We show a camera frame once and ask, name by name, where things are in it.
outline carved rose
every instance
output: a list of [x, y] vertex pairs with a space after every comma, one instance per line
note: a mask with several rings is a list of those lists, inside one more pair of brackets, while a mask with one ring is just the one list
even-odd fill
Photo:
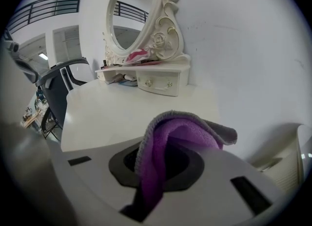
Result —
[[163, 33], [157, 33], [154, 35], [154, 47], [163, 48], [166, 43], [166, 37]]

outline purple and gray towel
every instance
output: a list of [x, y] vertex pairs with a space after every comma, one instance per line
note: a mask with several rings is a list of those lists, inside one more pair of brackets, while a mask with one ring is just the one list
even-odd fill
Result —
[[237, 132], [193, 113], [168, 111], [148, 125], [140, 144], [135, 172], [140, 177], [146, 207], [154, 207], [162, 197], [166, 179], [165, 149], [168, 137], [187, 140], [209, 148], [223, 149], [237, 141]]

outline drawer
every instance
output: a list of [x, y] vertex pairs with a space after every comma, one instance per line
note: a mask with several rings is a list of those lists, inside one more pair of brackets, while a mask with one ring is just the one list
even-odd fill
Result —
[[177, 96], [180, 73], [137, 71], [137, 84], [155, 94]]

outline purple cloth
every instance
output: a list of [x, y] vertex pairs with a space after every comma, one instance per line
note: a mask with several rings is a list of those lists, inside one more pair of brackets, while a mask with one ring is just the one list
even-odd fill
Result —
[[222, 143], [189, 119], [175, 118], [155, 127], [145, 144], [139, 165], [142, 194], [148, 208], [153, 208], [162, 197], [162, 186], [166, 180], [165, 149], [169, 136], [223, 149]]

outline small shelf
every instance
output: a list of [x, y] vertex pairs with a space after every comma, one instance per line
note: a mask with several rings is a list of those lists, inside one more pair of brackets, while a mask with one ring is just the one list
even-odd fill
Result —
[[187, 64], [162, 63], [159, 65], [150, 65], [150, 66], [113, 67], [113, 68], [108, 68], [108, 69], [96, 70], [96, 73], [106, 72], [106, 71], [118, 71], [118, 70], [181, 73], [185, 70], [188, 70], [189, 68], [190, 68], [190, 65], [187, 65]]

